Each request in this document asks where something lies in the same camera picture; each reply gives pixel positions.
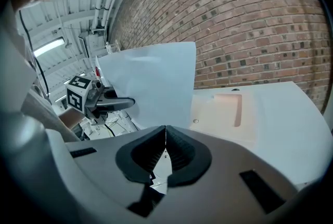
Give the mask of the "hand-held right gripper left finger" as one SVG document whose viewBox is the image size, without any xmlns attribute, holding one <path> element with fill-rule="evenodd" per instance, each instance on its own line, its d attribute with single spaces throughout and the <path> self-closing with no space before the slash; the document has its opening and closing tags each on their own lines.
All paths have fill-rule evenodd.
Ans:
<svg viewBox="0 0 333 224">
<path fill-rule="evenodd" d="M 166 148 L 166 127 L 145 129 L 116 153 L 116 164 L 132 182 L 150 183 L 150 175 Z"/>
</svg>

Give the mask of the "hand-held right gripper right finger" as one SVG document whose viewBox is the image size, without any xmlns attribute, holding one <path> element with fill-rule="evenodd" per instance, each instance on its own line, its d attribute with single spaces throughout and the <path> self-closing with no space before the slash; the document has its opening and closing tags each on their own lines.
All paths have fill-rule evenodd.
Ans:
<svg viewBox="0 0 333 224">
<path fill-rule="evenodd" d="M 208 147 L 173 126 L 166 127 L 166 151 L 172 167 L 168 187 L 192 185 L 210 168 Z"/>
</svg>

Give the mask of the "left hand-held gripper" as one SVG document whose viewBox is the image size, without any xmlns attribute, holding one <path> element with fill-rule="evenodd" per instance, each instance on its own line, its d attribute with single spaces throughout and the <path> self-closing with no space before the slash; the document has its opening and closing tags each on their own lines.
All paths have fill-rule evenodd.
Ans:
<svg viewBox="0 0 333 224">
<path fill-rule="evenodd" d="M 66 84 L 66 94 L 68 106 L 84 114 L 92 124 L 104 124 L 109 111 L 120 111 L 135 104 L 132 98 L 117 97 L 113 87 L 81 76 L 74 76 Z"/>
</svg>

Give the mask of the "white A4 paper sheet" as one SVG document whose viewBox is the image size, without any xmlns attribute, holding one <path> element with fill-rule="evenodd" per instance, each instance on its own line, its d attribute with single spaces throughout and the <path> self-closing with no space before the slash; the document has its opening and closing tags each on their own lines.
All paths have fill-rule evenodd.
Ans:
<svg viewBox="0 0 333 224">
<path fill-rule="evenodd" d="M 96 62 L 102 79 L 118 97 L 135 100 L 126 112 L 140 129 L 189 127 L 196 66 L 194 42 L 127 49 Z"/>
</svg>

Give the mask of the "beige shallow tray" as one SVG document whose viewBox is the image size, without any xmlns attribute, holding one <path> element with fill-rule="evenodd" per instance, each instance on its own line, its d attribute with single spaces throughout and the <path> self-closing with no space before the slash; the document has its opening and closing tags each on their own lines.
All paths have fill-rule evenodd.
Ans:
<svg viewBox="0 0 333 224">
<path fill-rule="evenodd" d="M 257 140 L 255 101 L 251 94 L 194 95 L 190 129 L 252 147 Z"/>
</svg>

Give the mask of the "person's left forearm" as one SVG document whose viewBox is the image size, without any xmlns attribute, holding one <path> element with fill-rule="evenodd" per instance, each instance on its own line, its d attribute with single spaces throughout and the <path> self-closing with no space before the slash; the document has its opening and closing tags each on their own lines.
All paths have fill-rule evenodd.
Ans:
<svg viewBox="0 0 333 224">
<path fill-rule="evenodd" d="M 58 117 L 68 129 L 72 129 L 85 118 L 85 115 L 72 107 L 68 107 Z"/>
</svg>

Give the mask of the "grey ceiling unit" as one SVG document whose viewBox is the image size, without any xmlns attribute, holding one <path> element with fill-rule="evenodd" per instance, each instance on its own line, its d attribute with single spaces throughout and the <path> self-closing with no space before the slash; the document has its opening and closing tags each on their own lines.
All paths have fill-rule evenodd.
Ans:
<svg viewBox="0 0 333 224">
<path fill-rule="evenodd" d="M 82 53 L 84 55 L 85 58 L 90 58 L 90 54 L 86 45 L 86 41 L 85 38 L 88 36 L 88 31 L 84 31 L 82 32 L 78 38 L 79 38 L 79 42 L 80 42 L 80 46 L 81 46 L 81 50 Z"/>
</svg>

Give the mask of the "long ceiling light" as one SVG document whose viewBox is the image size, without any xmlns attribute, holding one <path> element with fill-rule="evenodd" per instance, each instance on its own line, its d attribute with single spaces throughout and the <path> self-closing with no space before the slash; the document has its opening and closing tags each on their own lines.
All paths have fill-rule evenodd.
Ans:
<svg viewBox="0 0 333 224">
<path fill-rule="evenodd" d="M 35 57 L 39 57 L 43 54 L 45 54 L 46 52 L 55 49 L 57 47 L 60 47 L 62 45 L 64 45 L 65 40 L 63 37 L 59 37 L 43 46 L 41 46 L 40 48 L 36 49 L 33 53 Z"/>
</svg>

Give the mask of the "person's beige shirt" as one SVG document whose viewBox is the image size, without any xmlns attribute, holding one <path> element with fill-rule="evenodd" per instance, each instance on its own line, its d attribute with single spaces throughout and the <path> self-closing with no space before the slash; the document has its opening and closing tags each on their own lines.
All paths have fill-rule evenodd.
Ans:
<svg viewBox="0 0 333 224">
<path fill-rule="evenodd" d="M 55 113 L 41 86 L 32 52 L 18 33 L 11 1 L 0 14 L 0 110 L 30 116 L 58 131 L 65 142 L 79 140 Z"/>
</svg>

